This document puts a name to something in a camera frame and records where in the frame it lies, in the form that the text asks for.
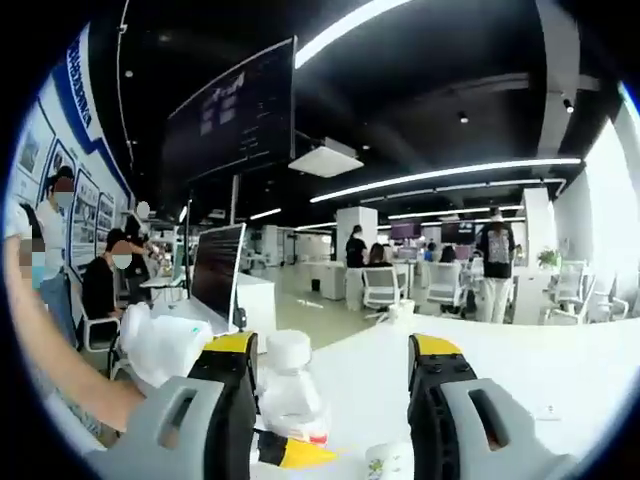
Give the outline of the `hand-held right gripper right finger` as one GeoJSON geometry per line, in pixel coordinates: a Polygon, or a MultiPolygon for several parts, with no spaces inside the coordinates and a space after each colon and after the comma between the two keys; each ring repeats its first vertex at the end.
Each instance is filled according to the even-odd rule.
{"type": "Polygon", "coordinates": [[[532,415],[479,378],[448,340],[408,340],[407,420],[416,479],[565,479],[573,457],[538,439],[532,415]]]}

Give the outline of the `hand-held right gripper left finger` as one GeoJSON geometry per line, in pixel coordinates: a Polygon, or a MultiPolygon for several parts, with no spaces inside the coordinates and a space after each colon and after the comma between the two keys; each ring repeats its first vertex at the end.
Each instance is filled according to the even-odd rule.
{"type": "Polygon", "coordinates": [[[136,408],[116,444],[86,462],[101,479],[248,479],[256,421],[257,334],[215,338],[191,375],[136,408]]]}

